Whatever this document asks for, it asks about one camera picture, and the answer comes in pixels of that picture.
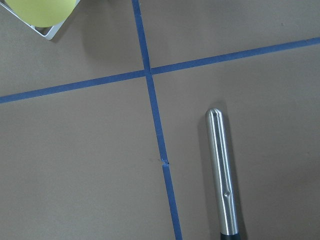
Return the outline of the yellow cup on rack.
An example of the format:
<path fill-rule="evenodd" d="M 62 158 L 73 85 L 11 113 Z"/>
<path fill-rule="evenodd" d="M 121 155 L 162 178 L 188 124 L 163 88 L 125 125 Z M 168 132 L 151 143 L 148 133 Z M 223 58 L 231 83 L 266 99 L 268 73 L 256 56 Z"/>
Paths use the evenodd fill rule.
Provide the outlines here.
<path fill-rule="evenodd" d="M 29 25 L 46 28 L 66 20 L 75 0 L 6 0 L 17 16 Z"/>

